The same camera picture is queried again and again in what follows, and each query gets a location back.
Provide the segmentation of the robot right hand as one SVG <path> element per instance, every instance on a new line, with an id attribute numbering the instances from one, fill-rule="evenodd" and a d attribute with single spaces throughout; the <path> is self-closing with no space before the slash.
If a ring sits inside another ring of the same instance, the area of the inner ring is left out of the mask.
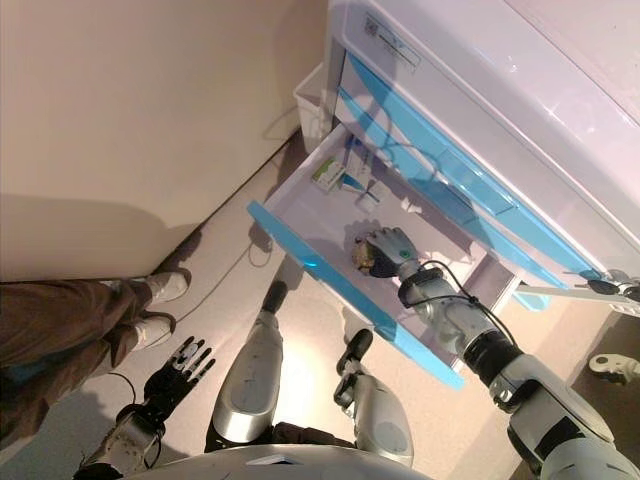
<path id="1" fill-rule="evenodd" d="M 365 240 L 373 256 L 371 276 L 405 280 L 420 270 L 416 247 L 402 229 L 384 227 L 368 233 Z"/>

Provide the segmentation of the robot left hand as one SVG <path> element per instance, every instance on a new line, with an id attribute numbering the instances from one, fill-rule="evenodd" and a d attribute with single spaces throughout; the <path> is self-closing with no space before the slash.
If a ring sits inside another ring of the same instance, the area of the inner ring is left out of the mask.
<path id="1" fill-rule="evenodd" d="M 216 359 L 204 339 L 187 338 L 144 386 L 143 406 L 153 418 L 166 420 L 201 382 Z"/>

